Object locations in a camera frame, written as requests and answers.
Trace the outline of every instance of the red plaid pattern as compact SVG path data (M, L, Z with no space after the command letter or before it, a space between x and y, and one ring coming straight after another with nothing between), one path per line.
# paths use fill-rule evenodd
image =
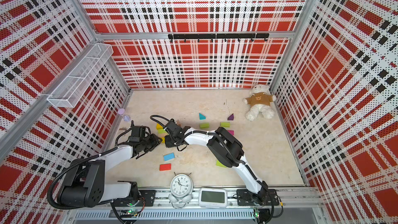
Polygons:
M44 111L0 165L1 223L56 224L62 220L65 212L47 203L50 184L74 159L101 150L125 97L105 65L75 108Z
M91 41L68 0L0 0L0 136Z
M318 0L276 87L335 223L398 221L397 0Z
M305 0L80 0L96 30L293 30Z
M287 38L255 40L109 40L131 88L252 87L270 84Z

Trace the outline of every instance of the teddy bear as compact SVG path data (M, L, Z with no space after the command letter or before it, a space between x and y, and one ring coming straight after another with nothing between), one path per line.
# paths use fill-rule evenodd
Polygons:
M250 104L250 110L246 113L246 119L253 121L261 112L265 118L272 118L275 111L270 102L276 101L276 96L271 95L269 86L257 84L251 89L250 97L243 99L245 104Z

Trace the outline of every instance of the white wire basket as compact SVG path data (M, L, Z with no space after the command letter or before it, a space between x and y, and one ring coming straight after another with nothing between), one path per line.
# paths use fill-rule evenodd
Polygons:
M55 107L75 107L112 54L113 49L110 44L93 45L47 100Z

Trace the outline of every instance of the beige floor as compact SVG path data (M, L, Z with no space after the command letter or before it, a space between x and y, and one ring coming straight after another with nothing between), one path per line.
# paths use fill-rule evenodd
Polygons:
M135 125L143 125L157 133L156 123L149 119L157 114L168 119L174 118L182 126L199 129L199 124L209 122L209 130L218 128L221 121L227 121L230 114L229 130L242 143L246 158L254 171L269 185L303 185L291 148L282 124L276 115L267 120L260 114L250 122L245 113L249 106L242 102L250 91L245 89L198 89L134 91L126 113ZM199 120L199 112L206 120ZM119 128L129 127L122 121ZM126 134L119 142L124 142ZM163 155L174 152L175 159L165 162ZM171 163L171 171L159 171L159 165ZM166 148L164 144L139 159L132 158L107 172L107 180L136 181L139 187L169 187L174 173L191 173L195 186L242 186L241 178L234 170L215 165L216 158L203 146L190 145L184 151Z

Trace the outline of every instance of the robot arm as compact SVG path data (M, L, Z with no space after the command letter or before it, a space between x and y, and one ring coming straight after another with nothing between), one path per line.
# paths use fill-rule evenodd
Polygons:
M253 193L252 201L258 205L264 204L266 195L270 194L268 186L251 169L242 144L226 129L219 127L216 131L206 132L191 127L181 128L173 119L167 121L165 126L162 124L169 134L165 137L166 147L190 144L208 147L219 162L238 173L247 190ZM128 141L118 144L117 140L129 131L131 136ZM134 126L132 123L129 130L117 137L115 148L87 159L76 159L68 169L58 175L47 194L50 205L60 209L94 207L112 199L137 196L134 193L136 189L132 187L133 182L105 183L105 172L125 160L140 157L139 152L143 151L144 155L152 151L161 141L154 134L150 134L149 128ZM56 203L52 199L52 191L65 174Z
M173 119L164 128L166 147L197 144L208 147L217 160L224 166L232 168L241 177L248 191L253 193L252 200L262 205L266 199L267 184L253 172L242 150L242 144L226 129L219 127L216 131L202 131L191 127L179 127Z

